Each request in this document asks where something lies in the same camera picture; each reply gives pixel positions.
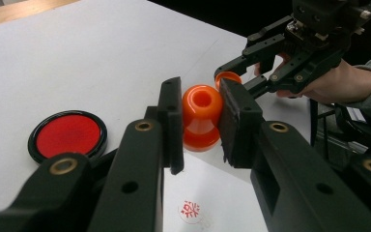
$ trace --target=orange plastic object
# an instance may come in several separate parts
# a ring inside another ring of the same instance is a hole
[[[215,88],[219,90],[219,82],[221,81],[221,78],[227,78],[235,80],[239,83],[242,83],[241,77],[236,74],[235,72],[220,72],[215,76]]]
[[[217,128],[222,98],[209,85],[195,85],[183,95],[184,147],[191,152],[210,150],[219,140]]]

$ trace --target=white table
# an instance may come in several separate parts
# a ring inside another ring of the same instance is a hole
[[[111,151],[127,124],[157,105],[162,81],[180,76],[183,91],[214,86],[216,68],[244,46],[243,37],[144,0],[81,0],[0,24],[0,210],[38,167],[27,140],[41,120],[72,109],[96,114],[107,126]],[[266,94],[258,103],[266,120],[287,122],[309,139],[307,99]],[[164,231],[267,230],[249,170],[223,163],[219,145],[207,153],[185,151],[185,161],[184,172],[166,173]],[[190,179],[178,196],[177,188]],[[207,197],[214,189],[223,192]],[[233,194],[235,189],[241,191]],[[179,220],[185,197],[207,206],[205,220]]]

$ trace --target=screw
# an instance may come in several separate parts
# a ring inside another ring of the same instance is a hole
[[[153,124],[146,122],[146,121],[141,121],[135,125],[135,129],[138,131],[149,131],[153,128]]]
[[[296,82],[301,82],[301,81],[303,81],[303,76],[301,76],[301,75],[297,75],[297,76],[295,76],[295,81],[296,81]]]
[[[77,160],[64,158],[57,160],[50,166],[50,173],[53,175],[63,175],[73,171],[77,167]]]

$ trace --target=black rim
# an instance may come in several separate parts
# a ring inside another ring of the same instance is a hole
[[[98,116],[92,113],[81,111],[81,110],[69,110],[69,111],[63,111],[63,112],[54,114],[44,119],[41,123],[39,123],[34,128],[28,140],[28,151],[34,161],[41,163],[44,160],[47,160],[47,157],[42,155],[37,147],[37,139],[38,139],[38,135],[41,132],[41,130],[53,120],[64,117],[64,116],[70,116],[70,115],[82,115],[96,122],[96,124],[98,125],[100,129],[100,138],[96,146],[90,152],[88,152],[87,154],[84,154],[84,156],[90,159],[101,156],[101,154],[104,152],[106,145],[107,145],[107,129],[106,129],[106,125],[104,124],[104,122]]]

